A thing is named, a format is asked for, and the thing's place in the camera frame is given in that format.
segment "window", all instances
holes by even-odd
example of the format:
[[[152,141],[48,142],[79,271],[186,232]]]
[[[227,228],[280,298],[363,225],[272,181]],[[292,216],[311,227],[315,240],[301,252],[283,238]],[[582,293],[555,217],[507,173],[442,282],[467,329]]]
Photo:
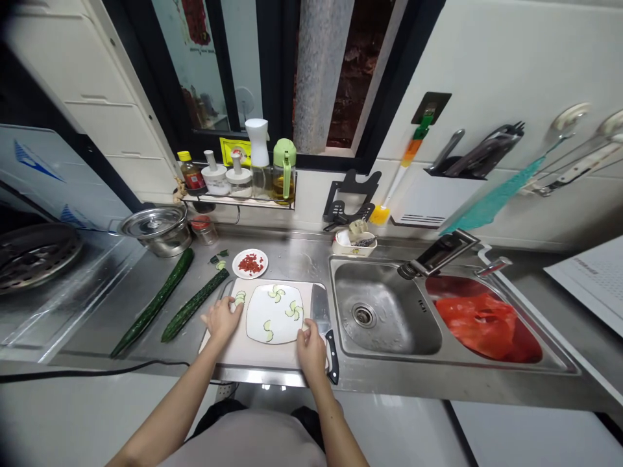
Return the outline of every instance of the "window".
[[[171,148],[269,122],[302,169],[368,173],[443,0],[103,0]]]

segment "chopped red chili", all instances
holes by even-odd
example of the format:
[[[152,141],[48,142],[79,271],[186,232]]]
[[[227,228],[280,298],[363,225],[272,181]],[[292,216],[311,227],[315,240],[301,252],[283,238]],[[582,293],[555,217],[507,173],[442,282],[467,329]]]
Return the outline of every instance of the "chopped red chili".
[[[252,276],[253,273],[259,272],[264,268],[263,265],[258,264],[257,259],[258,256],[255,253],[248,254],[242,261],[240,261],[238,267],[245,272],[251,272],[249,276]]]

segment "person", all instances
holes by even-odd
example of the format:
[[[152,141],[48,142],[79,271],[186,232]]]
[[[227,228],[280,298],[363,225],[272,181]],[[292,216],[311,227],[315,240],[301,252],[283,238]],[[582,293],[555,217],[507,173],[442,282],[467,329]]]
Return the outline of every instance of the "person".
[[[233,301],[231,296],[224,297],[201,317],[210,332],[208,343],[107,467],[368,466],[333,395],[324,370],[324,341],[310,319],[305,320],[309,328],[305,332],[299,330],[297,353],[318,410],[321,439],[314,441],[310,428],[313,422],[304,426],[287,414],[247,409],[215,417],[213,409],[227,402],[221,401],[208,409],[194,436],[184,442],[210,384],[216,360],[240,321],[243,305],[231,312]],[[204,431],[198,433],[200,425],[209,428],[204,426]]]

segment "yellow sticker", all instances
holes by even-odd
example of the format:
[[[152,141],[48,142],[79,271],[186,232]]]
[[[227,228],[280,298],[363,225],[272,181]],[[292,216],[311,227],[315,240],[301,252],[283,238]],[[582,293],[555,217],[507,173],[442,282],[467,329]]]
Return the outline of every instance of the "yellow sticker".
[[[231,167],[234,162],[232,161],[232,152],[240,154],[240,164],[243,167],[251,166],[251,142],[243,141],[242,139],[225,139],[221,140],[221,154],[223,155],[223,164],[227,167]]]

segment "yellow bottle cap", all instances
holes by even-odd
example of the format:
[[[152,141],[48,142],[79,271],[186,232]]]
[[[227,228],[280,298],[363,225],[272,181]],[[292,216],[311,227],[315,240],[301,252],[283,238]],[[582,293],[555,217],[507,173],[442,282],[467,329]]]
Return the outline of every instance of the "yellow bottle cap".
[[[192,158],[190,157],[190,152],[188,151],[180,151],[177,153],[177,156],[180,158],[180,161],[182,162],[187,162],[192,160]]]

